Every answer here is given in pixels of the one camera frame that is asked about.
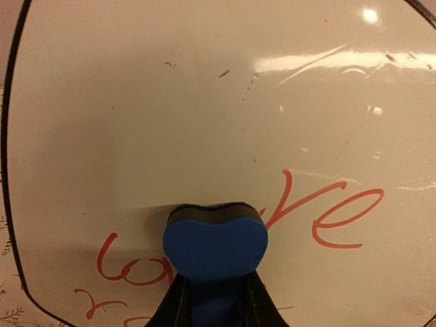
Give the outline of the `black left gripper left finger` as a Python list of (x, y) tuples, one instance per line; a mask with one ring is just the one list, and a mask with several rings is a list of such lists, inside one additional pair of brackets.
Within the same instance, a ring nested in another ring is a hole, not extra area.
[(187, 326), (187, 280), (177, 275), (145, 327)]

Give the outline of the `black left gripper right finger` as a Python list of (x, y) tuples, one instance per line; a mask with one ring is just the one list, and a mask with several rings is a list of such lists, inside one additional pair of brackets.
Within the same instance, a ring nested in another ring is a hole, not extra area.
[(247, 326), (289, 327), (257, 272), (253, 272), (247, 277)]

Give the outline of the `blue whiteboard eraser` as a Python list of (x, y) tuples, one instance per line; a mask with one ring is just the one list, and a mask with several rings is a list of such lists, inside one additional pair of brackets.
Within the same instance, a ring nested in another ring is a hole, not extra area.
[(259, 212), (244, 202), (182, 205), (168, 217), (163, 249), (189, 286), (193, 326), (242, 326), (245, 278), (268, 245)]

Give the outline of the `small black-framed whiteboard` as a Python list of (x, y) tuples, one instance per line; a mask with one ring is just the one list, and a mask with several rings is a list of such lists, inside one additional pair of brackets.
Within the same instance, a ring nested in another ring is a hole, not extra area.
[(27, 298), (143, 326), (170, 213), (244, 202), (289, 326), (435, 318), (435, 14), (421, 1), (24, 1), (3, 92)]

